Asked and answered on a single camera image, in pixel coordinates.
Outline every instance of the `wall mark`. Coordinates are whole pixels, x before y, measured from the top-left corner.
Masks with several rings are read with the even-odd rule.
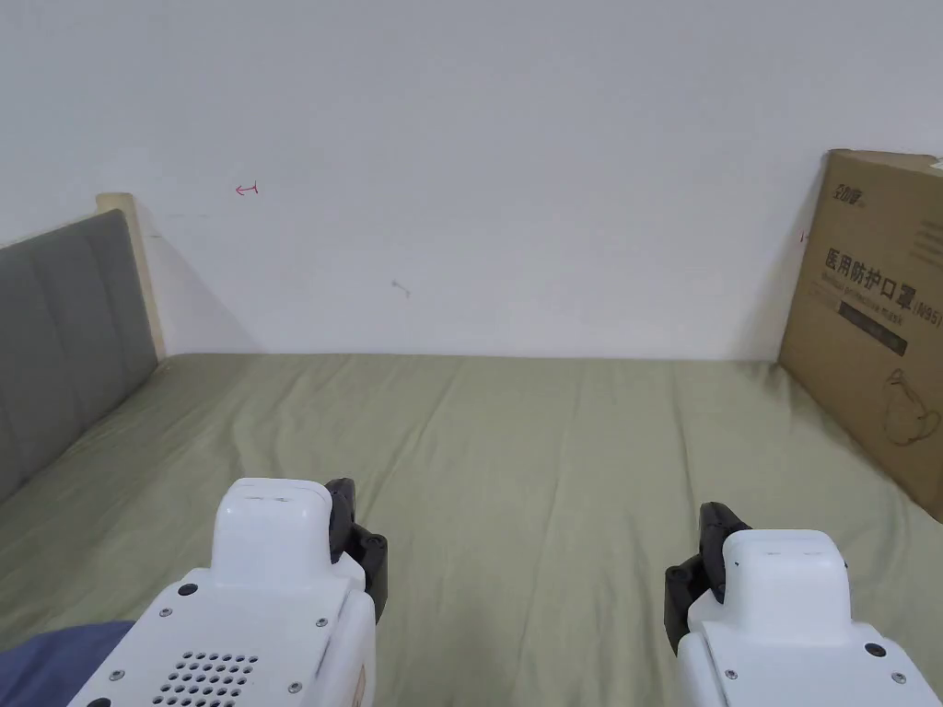
[[[396,282],[396,280],[393,280],[390,284],[391,284],[393,287],[395,287],[395,288],[397,288],[397,289],[401,289],[403,292],[405,292],[405,293],[406,293],[406,298],[409,299],[409,295],[412,294],[412,292],[410,292],[408,289],[404,288],[402,285],[400,285],[398,282]]]
[[[258,194],[258,187],[256,186],[257,183],[257,181],[253,182],[251,187],[244,187],[242,184],[240,184],[238,187],[236,187],[236,193],[239,196],[245,196],[246,191],[254,191],[256,194]]]

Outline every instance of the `gray headboard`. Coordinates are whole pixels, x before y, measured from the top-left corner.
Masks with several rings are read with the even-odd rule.
[[[139,267],[118,209],[0,248],[0,501],[156,367]]]

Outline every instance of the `green bedsheet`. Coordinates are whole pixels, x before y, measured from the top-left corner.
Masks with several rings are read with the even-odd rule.
[[[137,617],[241,476],[356,480],[380,705],[677,703],[663,572],[703,501],[829,533],[855,617],[943,694],[943,527],[765,364],[172,358],[0,506],[0,648]]]

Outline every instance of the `bed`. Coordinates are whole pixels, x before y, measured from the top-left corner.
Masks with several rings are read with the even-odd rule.
[[[132,338],[153,344],[146,289]],[[856,618],[943,694],[943,526],[775,365],[160,358],[0,505],[0,649],[136,618],[207,564],[239,477],[350,476],[390,546],[378,704],[677,703],[663,573],[714,500],[829,533]]]

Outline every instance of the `blue fabric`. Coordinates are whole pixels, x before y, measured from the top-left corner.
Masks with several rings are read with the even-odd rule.
[[[41,633],[0,653],[0,705],[65,707],[133,625],[115,621]]]

